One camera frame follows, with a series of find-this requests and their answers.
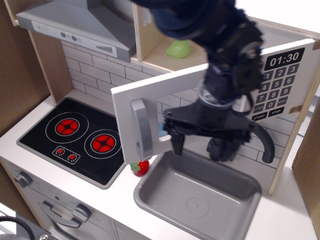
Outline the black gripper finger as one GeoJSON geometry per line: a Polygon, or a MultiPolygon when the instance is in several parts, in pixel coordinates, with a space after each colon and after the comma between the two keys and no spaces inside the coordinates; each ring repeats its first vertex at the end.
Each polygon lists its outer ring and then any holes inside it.
{"type": "Polygon", "coordinates": [[[183,145],[185,142],[185,136],[178,132],[173,132],[171,135],[171,146],[172,151],[176,155],[181,155],[183,150],[183,145]]]}
{"type": "Polygon", "coordinates": [[[245,138],[233,139],[233,140],[226,140],[223,139],[220,143],[221,150],[220,150],[220,158],[221,162],[231,161],[237,151],[239,150],[240,146],[243,145],[247,140],[245,138]]]}

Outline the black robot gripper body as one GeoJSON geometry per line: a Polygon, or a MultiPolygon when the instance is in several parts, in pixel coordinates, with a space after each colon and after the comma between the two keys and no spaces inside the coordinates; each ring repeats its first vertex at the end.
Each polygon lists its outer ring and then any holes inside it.
{"type": "Polygon", "coordinates": [[[227,129],[244,129],[251,123],[247,115],[251,110],[236,111],[233,104],[236,99],[246,96],[249,109],[253,107],[251,91],[232,91],[231,87],[219,86],[217,92],[204,82],[198,85],[196,102],[163,111],[164,123],[171,126],[170,134],[180,133],[185,136],[202,136],[212,138],[217,131],[227,129]]]}

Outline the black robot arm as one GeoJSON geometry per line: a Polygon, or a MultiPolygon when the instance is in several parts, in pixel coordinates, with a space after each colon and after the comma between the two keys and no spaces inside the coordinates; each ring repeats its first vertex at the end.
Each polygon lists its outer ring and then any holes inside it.
{"type": "Polygon", "coordinates": [[[254,129],[246,113],[232,106],[236,99],[250,97],[264,79],[261,32],[233,0],[138,0],[136,4],[150,10],[164,35],[191,40],[207,53],[208,68],[196,102],[163,112],[173,152],[182,153],[185,136],[198,135],[210,137],[207,151],[212,160],[229,160],[254,129]]]}

